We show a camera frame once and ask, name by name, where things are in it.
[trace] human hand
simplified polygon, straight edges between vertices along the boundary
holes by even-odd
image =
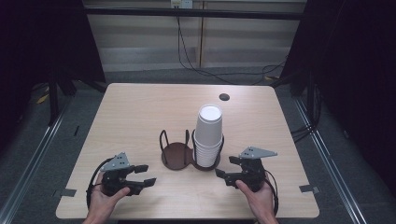
[[[102,172],[99,173],[96,178],[96,185],[92,189],[90,211],[83,222],[84,224],[105,223],[113,212],[117,202],[130,191],[128,187],[125,187],[111,197],[106,196],[102,193],[102,185],[100,185],[102,183],[103,174]]]
[[[241,180],[236,180],[235,184],[247,197],[253,215],[261,224],[278,223],[274,214],[274,195],[268,184],[263,182],[262,188],[257,192],[251,191]]]

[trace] metal wire cup holder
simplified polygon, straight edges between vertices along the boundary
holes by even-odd
[[[163,147],[163,136],[165,136],[166,147]],[[163,165],[170,170],[182,170],[192,164],[196,169],[201,171],[210,171],[215,169],[219,165],[220,161],[220,153],[222,151],[224,145],[224,135],[221,139],[221,145],[219,147],[219,152],[216,156],[215,162],[210,167],[203,167],[198,165],[198,158],[196,155],[196,150],[192,150],[189,148],[188,143],[190,141],[190,133],[189,130],[186,130],[185,142],[175,142],[169,144],[168,136],[166,134],[166,130],[163,130],[160,134],[160,148],[162,151],[161,159],[163,161]],[[194,138],[192,138],[193,148],[196,149]]]

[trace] table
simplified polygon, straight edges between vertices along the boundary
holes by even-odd
[[[227,93],[230,100],[221,101]],[[254,218],[245,196],[215,171],[199,171],[189,165],[171,171],[162,163],[159,136],[167,131],[169,142],[184,142],[185,130],[194,130],[204,104],[217,104],[223,111],[225,143],[218,168],[240,172],[228,157],[248,146],[265,148],[278,156],[262,159],[276,178],[277,217],[316,217],[318,206],[290,135],[274,89],[263,86],[111,84],[98,109],[67,189],[74,197],[62,197],[59,218],[84,218],[88,209],[85,190],[95,168],[106,158],[126,152],[133,165],[147,164],[148,171],[128,175],[142,181],[157,177],[155,185],[140,195],[125,197],[117,204],[114,219]]]

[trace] black curtain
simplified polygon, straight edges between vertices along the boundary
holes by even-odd
[[[65,79],[105,82],[86,15],[59,7],[83,7],[80,0],[0,1],[0,138],[3,149],[36,83],[50,73]]]
[[[323,10],[321,1],[308,3],[305,10]],[[326,105],[396,196],[396,3],[346,0],[334,8],[322,19],[330,26],[300,24],[282,76],[307,62]],[[308,26],[311,33],[325,29],[325,41],[314,41]],[[310,51],[299,51],[309,44]],[[291,85],[301,92],[306,84],[307,74],[300,74]]]

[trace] wall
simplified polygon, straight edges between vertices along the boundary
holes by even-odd
[[[163,7],[170,1],[85,0],[86,6]],[[193,1],[193,8],[303,12],[304,0]],[[89,15],[105,72],[189,66],[177,18]],[[289,54],[298,21],[180,18],[187,55],[194,67],[265,66]]]

